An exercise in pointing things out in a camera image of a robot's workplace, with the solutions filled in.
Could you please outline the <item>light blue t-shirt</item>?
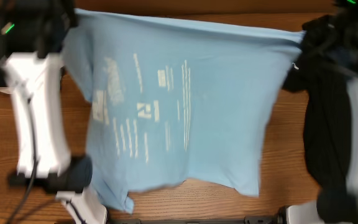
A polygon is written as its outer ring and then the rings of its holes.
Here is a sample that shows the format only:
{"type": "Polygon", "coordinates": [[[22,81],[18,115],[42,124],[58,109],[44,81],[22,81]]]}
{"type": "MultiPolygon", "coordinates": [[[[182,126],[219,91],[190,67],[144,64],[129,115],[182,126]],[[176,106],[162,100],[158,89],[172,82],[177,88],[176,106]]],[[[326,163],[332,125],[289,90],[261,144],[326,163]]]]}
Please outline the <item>light blue t-shirt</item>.
{"type": "Polygon", "coordinates": [[[131,192],[199,179],[259,194],[265,129],[302,32],[76,10],[63,58],[91,103],[92,187],[131,192]]]}

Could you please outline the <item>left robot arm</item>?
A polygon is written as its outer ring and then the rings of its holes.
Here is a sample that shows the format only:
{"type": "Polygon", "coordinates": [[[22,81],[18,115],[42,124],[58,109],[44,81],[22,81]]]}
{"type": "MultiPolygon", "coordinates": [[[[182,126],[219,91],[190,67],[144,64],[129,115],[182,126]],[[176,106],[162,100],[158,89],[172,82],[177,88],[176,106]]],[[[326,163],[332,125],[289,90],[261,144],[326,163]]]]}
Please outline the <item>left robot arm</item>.
{"type": "Polygon", "coordinates": [[[88,156],[72,156],[60,109],[68,31],[78,24],[73,1],[3,1],[2,59],[19,138],[19,159],[11,185],[40,187],[53,194],[75,223],[106,223],[108,211],[90,183],[88,156]]]}

